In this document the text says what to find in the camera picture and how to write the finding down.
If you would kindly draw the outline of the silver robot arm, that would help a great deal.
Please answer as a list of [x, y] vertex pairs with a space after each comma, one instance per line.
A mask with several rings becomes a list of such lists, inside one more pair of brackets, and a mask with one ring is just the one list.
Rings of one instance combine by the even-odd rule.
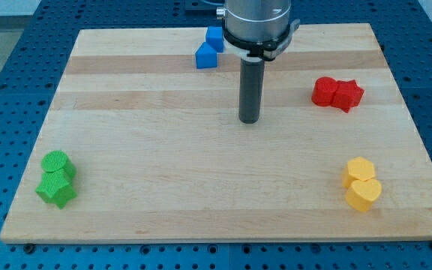
[[225, 29], [239, 40], [269, 41], [288, 28], [290, 0], [226, 0]]

